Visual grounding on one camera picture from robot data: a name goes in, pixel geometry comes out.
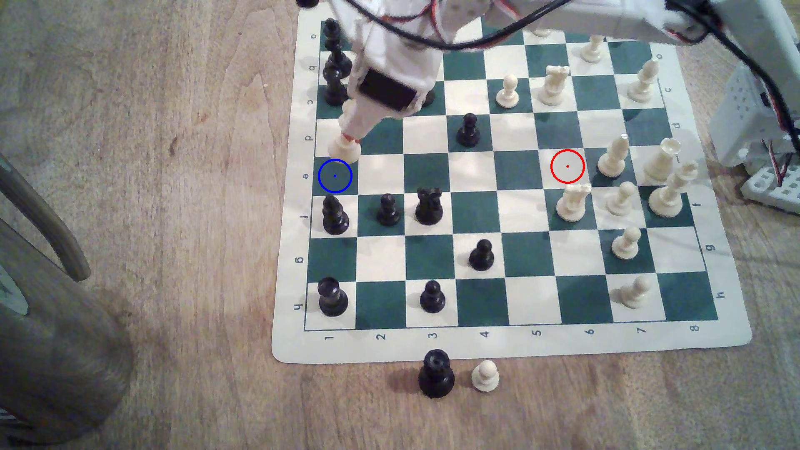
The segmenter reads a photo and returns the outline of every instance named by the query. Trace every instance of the red circle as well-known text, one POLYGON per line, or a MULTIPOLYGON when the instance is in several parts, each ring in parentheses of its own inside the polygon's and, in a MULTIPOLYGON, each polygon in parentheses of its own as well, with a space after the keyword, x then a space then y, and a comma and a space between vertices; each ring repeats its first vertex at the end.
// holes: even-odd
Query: red circle
POLYGON ((562 182, 562 183, 564 183, 564 184, 572 184, 572 183, 575 183, 576 181, 578 181, 579 179, 581 179, 581 177, 583 176, 583 172, 585 172, 585 171, 586 171, 586 161, 584 161, 584 160, 583 160, 583 157, 581 156, 581 154, 580 154, 580 153, 578 153, 578 152, 577 152, 577 151, 575 151, 575 150, 572 150, 571 148, 565 148, 564 150, 562 150, 562 151, 559 151, 559 152, 558 152, 558 153, 556 153, 556 154, 555 154, 555 156, 553 156, 553 158, 550 160, 550 173, 551 173, 551 174, 553 174, 553 178, 557 179, 558 181, 560 181, 560 182, 562 182), (575 153, 575 154, 576 154, 576 155, 577 155, 577 156, 578 156, 578 157, 581 159, 581 164, 582 164, 581 174, 580 174, 580 175, 578 175, 578 177, 577 177, 576 179, 572 180, 572 181, 564 181, 564 180, 560 179, 558 176, 556 176, 556 174, 555 174, 555 171, 553 170, 553 163, 555 162, 555 159, 556 159, 556 157, 558 157, 558 156, 559 156, 561 153, 564 153, 565 151, 571 151, 572 153, 575 153))

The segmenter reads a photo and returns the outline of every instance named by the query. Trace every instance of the blue circle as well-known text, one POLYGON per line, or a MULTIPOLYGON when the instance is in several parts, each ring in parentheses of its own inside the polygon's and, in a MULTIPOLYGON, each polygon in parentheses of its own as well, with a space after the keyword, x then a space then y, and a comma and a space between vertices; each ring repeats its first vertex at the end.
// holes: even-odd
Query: blue circle
POLYGON ((331 158, 331 159, 328 159, 327 161, 325 161, 324 163, 322 163, 322 165, 319 167, 319 171, 317 172, 317 180, 319 181, 319 185, 322 186, 322 189, 324 189, 326 192, 330 192, 331 194, 339 194, 339 193, 342 193, 344 191, 347 191, 347 188, 350 187, 350 184, 353 184, 353 168, 350 167, 350 164, 345 163, 341 159, 331 158), (324 184, 322 184, 322 168, 327 163, 330 163, 331 161, 339 161, 340 163, 342 163, 345 166, 347 166, 347 170, 350 171, 350 181, 348 181, 347 182, 347 186, 345 186, 344 189, 341 189, 340 191, 332 191, 332 190, 328 189, 327 187, 325 187, 324 184))

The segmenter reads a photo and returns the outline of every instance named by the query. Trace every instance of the chessboard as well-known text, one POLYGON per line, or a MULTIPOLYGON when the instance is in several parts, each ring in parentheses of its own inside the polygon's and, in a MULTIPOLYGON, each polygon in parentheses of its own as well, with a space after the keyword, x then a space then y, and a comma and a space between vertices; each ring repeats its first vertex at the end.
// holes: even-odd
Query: chessboard
MULTIPOLYGON (((584 62, 588 35, 521 31, 478 53, 444 56, 435 100, 403 120, 383 119, 363 140, 356 163, 330 161, 342 108, 323 98, 322 36, 332 17, 321 3, 300 10, 291 104, 286 194, 278 258, 272 350, 286 363, 344 364, 420 360, 431 348, 453 359, 716 348, 750 341, 742 290, 697 135, 674 47, 607 38, 602 60, 584 62), (647 103, 626 87, 649 59, 659 61, 647 103), (547 65, 569 66, 565 99, 546 106, 536 92, 547 65), (518 78, 518 104, 500 107, 502 80, 518 78), (466 113, 481 138, 455 140, 466 113), (597 165, 620 135, 630 140, 625 169, 608 178, 597 165), (664 138, 681 143, 678 163, 699 175, 681 194, 680 213, 648 207, 663 183, 644 173, 664 138), (606 201, 623 182, 638 191, 633 210, 612 215, 606 201), (562 220, 555 204, 566 183, 591 185, 586 213, 562 220), (414 216, 419 187, 442 190, 442 220, 414 216), (322 200, 333 192, 350 218, 341 235, 322 227, 322 200), (391 193, 402 217, 385 227, 376 214, 391 193), (611 243, 641 231, 638 254, 622 260, 611 243), (467 263, 477 241, 493 244, 494 265, 467 263), (619 288, 643 276, 646 302, 633 309, 619 288), (334 277, 349 299, 338 316, 322 314, 318 282, 334 277), (445 307, 422 310, 429 280, 445 307)), ((458 41, 494 31, 482 20, 458 41)), ((343 49, 350 59, 350 46, 343 49)))

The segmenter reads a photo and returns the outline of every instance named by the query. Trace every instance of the white pawn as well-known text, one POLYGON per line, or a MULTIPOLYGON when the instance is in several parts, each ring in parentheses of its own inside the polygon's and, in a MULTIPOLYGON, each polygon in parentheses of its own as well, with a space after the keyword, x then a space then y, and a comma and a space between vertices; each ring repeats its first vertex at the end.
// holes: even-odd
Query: white pawn
POLYGON ((519 94, 517 94, 517 77, 513 75, 506 75, 502 80, 502 89, 498 91, 494 100, 498 105, 504 108, 513 108, 519 102, 519 94))
POLYGON ((647 200, 652 212, 661 217, 675 217, 683 208, 681 194, 686 185, 698 177, 698 164, 695 161, 683 163, 675 173, 666 179, 666 186, 659 187, 647 200))
POLYGON ((641 230, 628 227, 622 232, 622 236, 614 238, 611 242, 611 252, 619 259, 633 259, 639 253, 638 241, 641 237, 641 230))
POLYGON ((555 204, 558 217, 567 222, 577 222, 586 213, 586 196, 592 191, 590 184, 567 184, 564 195, 555 204))
POLYGON ((564 82, 570 75, 568 66, 545 67, 545 84, 539 90, 539 101, 548 106, 558 106, 564 100, 564 82))
POLYGON ((616 195, 611 195, 606 202, 606 209, 613 215, 620 217, 628 215, 633 206, 630 204, 630 198, 636 194, 636 185, 630 181, 625 181, 619 185, 616 195))
POLYGON ((499 383, 498 367, 489 360, 482 361, 472 371, 472 384, 480 392, 491 392, 499 383))
POLYGON ((598 160, 598 170, 609 178, 618 177, 625 170, 625 157, 628 155, 630 140, 621 135, 609 144, 606 153, 598 160))
POLYGON ((602 44, 602 36, 592 34, 589 37, 589 43, 581 49, 581 58, 586 62, 598 62, 602 59, 600 53, 600 44, 602 44))
POLYGON ((653 98, 653 85, 658 75, 658 60, 651 59, 638 72, 638 81, 628 86, 628 97, 635 102, 647 103, 653 98))
POLYGON ((620 300, 622 304, 631 308, 638 308, 644 306, 647 300, 647 292, 653 287, 650 279, 644 275, 636 277, 632 284, 623 286, 619 290, 620 300))
POLYGON ((655 155, 645 163, 645 175, 656 181, 665 181, 672 173, 675 157, 681 152, 681 143, 675 138, 664 138, 655 155))

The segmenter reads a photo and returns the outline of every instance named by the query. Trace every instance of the wooden table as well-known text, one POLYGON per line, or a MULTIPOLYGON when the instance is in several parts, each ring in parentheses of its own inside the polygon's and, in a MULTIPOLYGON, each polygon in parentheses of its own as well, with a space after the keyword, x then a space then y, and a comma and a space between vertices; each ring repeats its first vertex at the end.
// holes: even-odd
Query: wooden table
MULTIPOLYGON (((710 163, 754 331, 741 348, 498 360, 492 395, 419 364, 270 351, 294 1, 11 2, 0 150, 71 227, 138 352, 130 395, 61 448, 800 448, 800 218, 710 163)), ((733 58, 681 50, 701 136, 733 58)), ((48 256, 5 200, 0 218, 48 256)), ((477 361, 455 361, 469 385, 477 361)))

